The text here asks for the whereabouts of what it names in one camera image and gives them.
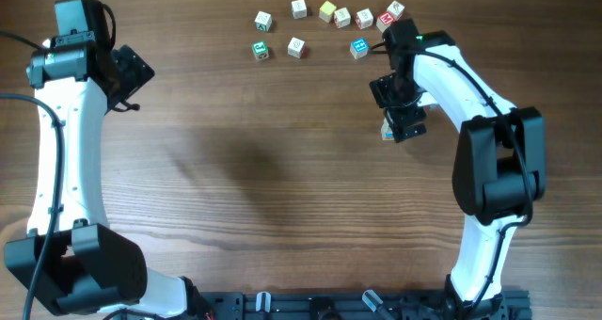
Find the blue X base block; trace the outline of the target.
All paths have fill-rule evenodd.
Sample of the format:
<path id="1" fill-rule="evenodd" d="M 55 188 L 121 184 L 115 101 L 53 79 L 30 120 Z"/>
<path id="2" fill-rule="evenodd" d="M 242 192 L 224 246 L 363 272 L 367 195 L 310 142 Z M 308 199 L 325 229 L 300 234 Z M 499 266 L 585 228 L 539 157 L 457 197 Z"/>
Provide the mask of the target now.
<path id="1" fill-rule="evenodd" d="M 383 119 L 383 124 L 381 126 L 381 137 L 383 140 L 393 140 L 393 132 L 388 124 L 386 119 Z"/>

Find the red side picture block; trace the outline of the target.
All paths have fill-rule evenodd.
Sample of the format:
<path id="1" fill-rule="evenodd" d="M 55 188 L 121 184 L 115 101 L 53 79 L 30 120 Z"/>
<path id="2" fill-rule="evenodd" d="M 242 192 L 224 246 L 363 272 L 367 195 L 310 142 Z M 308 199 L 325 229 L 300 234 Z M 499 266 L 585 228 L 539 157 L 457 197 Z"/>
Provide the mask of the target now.
<path id="1" fill-rule="evenodd" d="M 347 8 L 339 8 L 334 11 L 333 19 L 338 29 L 344 28 L 351 23 L 351 15 Z"/>

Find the blue top wooden block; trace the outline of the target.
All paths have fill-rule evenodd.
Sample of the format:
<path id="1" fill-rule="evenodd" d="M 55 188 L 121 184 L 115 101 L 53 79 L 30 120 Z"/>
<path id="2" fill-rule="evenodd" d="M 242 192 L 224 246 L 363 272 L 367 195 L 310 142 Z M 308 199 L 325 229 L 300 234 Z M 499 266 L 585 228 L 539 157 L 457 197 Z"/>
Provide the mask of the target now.
<path id="1" fill-rule="evenodd" d="M 360 59 L 368 54 L 370 50 L 369 44 L 362 38 L 353 40 L 350 43 L 350 53 L 354 59 Z"/>

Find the red letter M block left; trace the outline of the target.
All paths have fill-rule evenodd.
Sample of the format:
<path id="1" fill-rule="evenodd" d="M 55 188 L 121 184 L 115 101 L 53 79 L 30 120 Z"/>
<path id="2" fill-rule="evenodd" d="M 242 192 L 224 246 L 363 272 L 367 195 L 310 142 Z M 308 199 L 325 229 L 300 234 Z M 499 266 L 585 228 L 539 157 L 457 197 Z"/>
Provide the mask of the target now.
<path id="1" fill-rule="evenodd" d="M 288 44 L 287 51 L 289 56 L 301 58 L 304 54 L 306 43 L 298 38 L 292 38 Z"/>

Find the red edge picture block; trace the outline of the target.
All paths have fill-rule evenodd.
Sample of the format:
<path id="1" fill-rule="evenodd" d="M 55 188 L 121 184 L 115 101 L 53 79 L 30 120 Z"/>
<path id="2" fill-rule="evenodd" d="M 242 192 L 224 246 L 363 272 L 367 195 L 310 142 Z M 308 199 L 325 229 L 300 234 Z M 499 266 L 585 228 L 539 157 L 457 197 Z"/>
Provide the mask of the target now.
<path id="1" fill-rule="evenodd" d="M 364 8 L 356 13 L 356 24 L 359 29 L 363 30 L 373 24 L 373 15 L 368 8 Z"/>

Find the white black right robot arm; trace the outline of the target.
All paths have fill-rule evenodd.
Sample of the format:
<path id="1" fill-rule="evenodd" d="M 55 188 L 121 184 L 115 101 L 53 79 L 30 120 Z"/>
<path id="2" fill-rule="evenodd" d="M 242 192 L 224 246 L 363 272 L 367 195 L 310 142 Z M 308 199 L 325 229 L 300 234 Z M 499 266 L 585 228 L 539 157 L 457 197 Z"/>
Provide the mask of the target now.
<path id="1" fill-rule="evenodd" d="M 445 31 L 421 34 L 401 19 L 382 39 L 370 51 L 387 55 L 392 73 L 370 89 L 384 112 L 383 137 L 402 142 L 423 135 L 428 105 L 439 106 L 459 133 L 451 180 L 465 223 L 438 315 L 502 313 L 500 276 L 512 237 L 531 223 L 533 204 L 546 190 L 543 116 L 500 97 Z"/>

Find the yellow top wooden block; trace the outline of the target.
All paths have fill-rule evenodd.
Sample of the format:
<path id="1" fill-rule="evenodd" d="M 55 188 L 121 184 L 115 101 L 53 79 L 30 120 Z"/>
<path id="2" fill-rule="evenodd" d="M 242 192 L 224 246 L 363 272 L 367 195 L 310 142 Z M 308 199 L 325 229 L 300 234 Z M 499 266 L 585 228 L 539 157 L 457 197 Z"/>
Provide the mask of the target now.
<path id="1" fill-rule="evenodd" d="M 324 1 L 319 8 L 319 18 L 326 23 L 330 23 L 333 20 L 334 12 L 337 10 L 337 6 L 330 1 Z"/>

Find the red top M block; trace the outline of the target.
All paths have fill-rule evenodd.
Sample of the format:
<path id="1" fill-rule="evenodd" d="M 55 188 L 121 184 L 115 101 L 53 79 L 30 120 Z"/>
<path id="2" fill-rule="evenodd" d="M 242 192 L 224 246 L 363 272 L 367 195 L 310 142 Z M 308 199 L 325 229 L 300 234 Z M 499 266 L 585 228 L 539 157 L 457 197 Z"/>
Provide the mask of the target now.
<path id="1" fill-rule="evenodd" d="M 376 27 L 381 33 L 384 33 L 394 22 L 396 18 L 388 11 L 381 13 L 376 19 Z"/>

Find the red number block far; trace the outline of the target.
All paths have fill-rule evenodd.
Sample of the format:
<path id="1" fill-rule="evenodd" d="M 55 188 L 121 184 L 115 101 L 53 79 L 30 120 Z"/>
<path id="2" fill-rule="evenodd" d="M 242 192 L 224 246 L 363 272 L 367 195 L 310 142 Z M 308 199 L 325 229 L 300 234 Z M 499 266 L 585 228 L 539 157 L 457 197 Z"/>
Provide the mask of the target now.
<path id="1" fill-rule="evenodd" d="M 393 0 L 387 7 L 387 12 L 394 18 L 395 21 L 399 21 L 404 14 L 405 6 L 397 0 Z"/>

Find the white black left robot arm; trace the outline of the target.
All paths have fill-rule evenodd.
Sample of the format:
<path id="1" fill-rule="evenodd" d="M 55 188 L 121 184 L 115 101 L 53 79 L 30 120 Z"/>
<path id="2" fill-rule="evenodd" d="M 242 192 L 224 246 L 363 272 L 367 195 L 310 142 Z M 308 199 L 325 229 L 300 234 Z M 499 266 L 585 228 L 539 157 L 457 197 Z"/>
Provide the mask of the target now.
<path id="1" fill-rule="evenodd" d="M 140 247 L 113 231 L 101 185 L 103 120 L 133 109 L 153 69 L 117 46 L 111 8 L 98 0 L 55 3 L 58 33 L 35 47 L 26 72 L 40 117 L 37 192 L 24 239 L 4 249 L 9 272 L 55 316 L 211 319 L 192 281 L 148 268 Z"/>

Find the green letter A block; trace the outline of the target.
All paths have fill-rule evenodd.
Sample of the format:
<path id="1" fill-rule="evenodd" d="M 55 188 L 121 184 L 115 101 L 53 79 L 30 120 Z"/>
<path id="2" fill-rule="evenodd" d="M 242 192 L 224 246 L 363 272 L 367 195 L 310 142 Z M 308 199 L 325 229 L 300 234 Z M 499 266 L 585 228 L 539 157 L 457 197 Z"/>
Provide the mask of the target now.
<path id="1" fill-rule="evenodd" d="M 272 15 L 264 11 L 259 11 L 254 21 L 256 28 L 261 32 L 268 32 L 272 22 Z"/>

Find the plain wooden block left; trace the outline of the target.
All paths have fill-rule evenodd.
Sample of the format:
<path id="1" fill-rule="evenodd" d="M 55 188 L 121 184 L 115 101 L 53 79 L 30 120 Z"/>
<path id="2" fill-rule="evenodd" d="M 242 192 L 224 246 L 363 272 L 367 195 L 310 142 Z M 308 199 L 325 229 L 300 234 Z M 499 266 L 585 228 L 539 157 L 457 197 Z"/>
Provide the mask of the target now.
<path id="1" fill-rule="evenodd" d="M 308 8 L 305 0 L 292 1 L 292 15 L 295 19 L 302 19 L 307 17 Z"/>

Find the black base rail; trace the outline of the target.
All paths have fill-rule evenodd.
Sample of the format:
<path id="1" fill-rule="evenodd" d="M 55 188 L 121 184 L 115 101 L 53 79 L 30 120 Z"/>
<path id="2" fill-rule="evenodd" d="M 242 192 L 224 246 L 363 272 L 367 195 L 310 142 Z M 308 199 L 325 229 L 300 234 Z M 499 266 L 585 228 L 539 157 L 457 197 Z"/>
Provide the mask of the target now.
<path id="1" fill-rule="evenodd" d="M 482 301 L 478 309 L 467 306 L 443 290 L 418 290 L 379 294 L 267 294 L 203 293 L 215 320 L 380 320 L 380 319 L 488 319 L 532 320 L 530 295 L 504 291 Z"/>

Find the green ball picture block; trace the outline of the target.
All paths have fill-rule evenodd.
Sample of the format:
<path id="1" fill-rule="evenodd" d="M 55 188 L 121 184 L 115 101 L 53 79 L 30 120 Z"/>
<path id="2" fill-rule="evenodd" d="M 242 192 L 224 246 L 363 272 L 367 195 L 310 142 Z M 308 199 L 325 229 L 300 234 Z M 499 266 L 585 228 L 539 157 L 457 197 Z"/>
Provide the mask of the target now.
<path id="1" fill-rule="evenodd" d="M 253 42 L 251 48 L 256 60 L 261 61 L 269 57 L 269 48 L 263 40 Z"/>

